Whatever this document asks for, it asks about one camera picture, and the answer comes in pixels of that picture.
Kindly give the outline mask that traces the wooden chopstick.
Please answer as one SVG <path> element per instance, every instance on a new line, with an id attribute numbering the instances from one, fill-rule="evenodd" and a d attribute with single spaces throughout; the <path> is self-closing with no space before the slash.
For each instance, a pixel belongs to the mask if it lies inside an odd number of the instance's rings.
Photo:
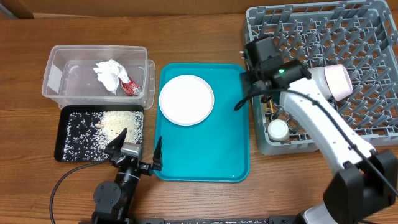
<path id="1" fill-rule="evenodd" d="M 274 106 L 273 106 L 272 100 L 269 101 L 269 109 L 270 109 L 271 114 L 274 114 Z"/>

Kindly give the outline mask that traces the pink plate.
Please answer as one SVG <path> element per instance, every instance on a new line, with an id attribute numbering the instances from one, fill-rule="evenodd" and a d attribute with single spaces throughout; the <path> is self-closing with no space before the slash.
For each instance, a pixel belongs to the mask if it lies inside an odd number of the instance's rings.
<path id="1" fill-rule="evenodd" d="M 159 107 L 172 123 L 193 126 L 211 113 L 215 96 L 211 86 L 194 75 L 180 75 L 169 80 L 161 89 Z"/>

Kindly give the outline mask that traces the white napkin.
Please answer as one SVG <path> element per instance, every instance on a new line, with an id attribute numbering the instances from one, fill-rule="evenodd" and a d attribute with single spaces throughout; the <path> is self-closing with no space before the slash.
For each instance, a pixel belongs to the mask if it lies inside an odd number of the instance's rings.
<path id="1" fill-rule="evenodd" d="M 116 95 L 119 82 L 130 82 L 127 70 L 124 66 L 113 59 L 97 63 L 93 70 L 98 76 L 98 81 L 100 81 L 104 87 L 114 95 Z"/>

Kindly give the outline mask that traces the pink bowl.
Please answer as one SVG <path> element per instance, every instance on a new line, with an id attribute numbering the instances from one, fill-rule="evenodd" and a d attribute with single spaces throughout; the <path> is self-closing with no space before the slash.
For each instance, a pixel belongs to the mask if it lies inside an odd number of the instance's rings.
<path id="1" fill-rule="evenodd" d="M 353 86 L 345 66 L 341 64 L 326 66 L 325 78 L 329 90 L 336 101 L 341 101 L 352 94 Z"/>

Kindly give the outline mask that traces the white paper cup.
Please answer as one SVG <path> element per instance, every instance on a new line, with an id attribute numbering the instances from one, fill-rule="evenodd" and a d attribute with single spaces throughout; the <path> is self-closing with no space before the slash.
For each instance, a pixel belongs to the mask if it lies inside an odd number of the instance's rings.
<path id="1" fill-rule="evenodd" d="M 275 119 L 268 124 L 267 132 L 272 142 L 286 142 L 290 132 L 287 123 L 281 119 Z"/>

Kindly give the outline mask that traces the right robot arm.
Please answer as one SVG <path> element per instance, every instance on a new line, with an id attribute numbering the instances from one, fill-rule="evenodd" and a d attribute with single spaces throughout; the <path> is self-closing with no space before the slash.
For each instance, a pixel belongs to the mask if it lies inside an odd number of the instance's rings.
<path id="1" fill-rule="evenodd" d="M 295 223 L 359 223 L 395 204 L 396 156 L 377 152 L 327 100 L 342 100 L 353 91 L 343 65 L 307 69 L 298 60 L 277 58 L 246 63 L 242 84 L 248 94 L 235 110 L 254 96 L 271 97 L 303 126 L 333 174 L 323 202 L 299 213 Z"/>

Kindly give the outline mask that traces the grey bowl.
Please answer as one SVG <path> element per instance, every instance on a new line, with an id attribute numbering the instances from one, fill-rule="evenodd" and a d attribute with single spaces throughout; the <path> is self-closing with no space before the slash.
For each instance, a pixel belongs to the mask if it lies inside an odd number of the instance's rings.
<path id="1" fill-rule="evenodd" d="M 308 71 L 311 73 L 312 79 L 315 80 L 317 87 L 324 98 L 327 100 L 330 99 L 332 97 L 332 93 L 326 81 L 325 67 L 309 68 Z"/>

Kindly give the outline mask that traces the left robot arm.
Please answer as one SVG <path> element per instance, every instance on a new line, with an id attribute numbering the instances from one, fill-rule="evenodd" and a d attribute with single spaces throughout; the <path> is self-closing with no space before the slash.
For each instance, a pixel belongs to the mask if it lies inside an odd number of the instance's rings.
<path id="1" fill-rule="evenodd" d="M 95 189 L 92 223 L 138 223 L 129 209 L 141 175 L 151 176 L 155 170 L 162 170 L 162 138 L 157 141 L 150 164 L 141 161 L 142 146 L 125 141 L 126 135 L 125 128 L 104 149 L 118 172 L 113 181 L 102 182 Z"/>

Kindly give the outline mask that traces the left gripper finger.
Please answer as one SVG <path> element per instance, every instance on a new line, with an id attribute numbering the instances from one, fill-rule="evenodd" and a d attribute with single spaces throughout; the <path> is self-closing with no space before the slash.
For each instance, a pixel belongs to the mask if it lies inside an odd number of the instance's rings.
<path id="1" fill-rule="evenodd" d="M 113 139 L 108 145 L 106 145 L 104 152 L 106 154 L 114 154 L 115 152 L 120 152 L 124 144 L 126 134 L 127 128 L 124 128 L 115 139 Z"/>
<path id="2" fill-rule="evenodd" d="M 161 171 L 162 170 L 162 136 L 158 139 L 157 145 L 153 155 L 153 170 Z"/>

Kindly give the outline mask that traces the red snack wrapper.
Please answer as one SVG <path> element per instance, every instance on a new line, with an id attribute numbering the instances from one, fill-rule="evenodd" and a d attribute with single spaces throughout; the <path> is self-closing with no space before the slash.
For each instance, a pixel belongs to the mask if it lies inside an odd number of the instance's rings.
<path id="1" fill-rule="evenodd" d="M 127 80 L 120 79 L 120 81 L 121 86 L 126 92 L 127 96 L 140 96 L 142 94 L 141 88 L 132 78 L 127 77 Z"/>

